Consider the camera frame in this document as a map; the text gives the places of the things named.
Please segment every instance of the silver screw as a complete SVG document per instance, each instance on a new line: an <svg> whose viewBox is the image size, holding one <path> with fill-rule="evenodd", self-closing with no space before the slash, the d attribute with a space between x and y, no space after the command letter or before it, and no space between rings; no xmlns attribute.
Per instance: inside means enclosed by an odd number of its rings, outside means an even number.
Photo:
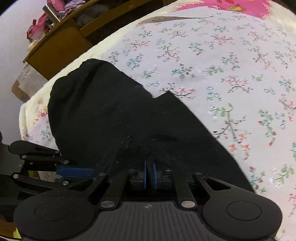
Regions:
<svg viewBox="0 0 296 241"><path fill-rule="evenodd" d="M101 207L104 207L104 208L111 208L111 207L114 207L114 206L115 206L115 203L113 201L110 201L110 200L101 202Z"/></svg>
<svg viewBox="0 0 296 241"><path fill-rule="evenodd" d="M195 202L193 201L183 201L181 206L184 208L193 208L195 206Z"/></svg>

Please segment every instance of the purple cloth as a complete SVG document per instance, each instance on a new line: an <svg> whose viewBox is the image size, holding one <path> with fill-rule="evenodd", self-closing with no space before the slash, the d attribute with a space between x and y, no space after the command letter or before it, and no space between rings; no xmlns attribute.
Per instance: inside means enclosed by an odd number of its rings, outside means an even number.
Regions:
<svg viewBox="0 0 296 241"><path fill-rule="evenodd" d="M83 0L72 0L71 2L67 3L65 5L65 9L63 11L59 11L59 19L62 20L74 10L81 7L83 4L85 4L85 1Z"/></svg>

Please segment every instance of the wall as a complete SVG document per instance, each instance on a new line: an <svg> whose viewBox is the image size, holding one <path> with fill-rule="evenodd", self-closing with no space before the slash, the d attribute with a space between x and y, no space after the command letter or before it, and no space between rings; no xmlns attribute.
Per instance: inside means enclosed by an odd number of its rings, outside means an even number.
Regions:
<svg viewBox="0 0 296 241"><path fill-rule="evenodd" d="M20 139L18 115L22 102L11 92L28 54L26 38L33 19L42 14L46 0L18 0L0 16L0 127L3 143Z"/></svg>

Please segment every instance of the bed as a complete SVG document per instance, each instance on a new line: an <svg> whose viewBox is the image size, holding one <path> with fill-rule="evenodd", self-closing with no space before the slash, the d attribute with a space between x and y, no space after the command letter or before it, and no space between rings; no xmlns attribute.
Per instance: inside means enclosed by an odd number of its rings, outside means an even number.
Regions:
<svg viewBox="0 0 296 241"><path fill-rule="evenodd" d="M170 91L179 98L254 190L279 205L276 240L296 240L295 24L293 13L271 1L178 0L115 32L46 83L20 109L22 139L57 149L47 113L53 84L87 59L109 61L154 97Z"/></svg>

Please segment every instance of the wooden desk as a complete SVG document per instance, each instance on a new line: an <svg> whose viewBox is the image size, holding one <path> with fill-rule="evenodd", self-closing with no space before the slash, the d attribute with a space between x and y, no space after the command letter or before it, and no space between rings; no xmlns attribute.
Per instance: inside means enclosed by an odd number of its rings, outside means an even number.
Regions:
<svg viewBox="0 0 296 241"><path fill-rule="evenodd" d="M85 37L106 23L151 0L129 0L104 12L98 18L80 28L73 18L82 10L99 1L90 0L65 17L38 42L23 62L28 62L49 80L93 46Z"/></svg>

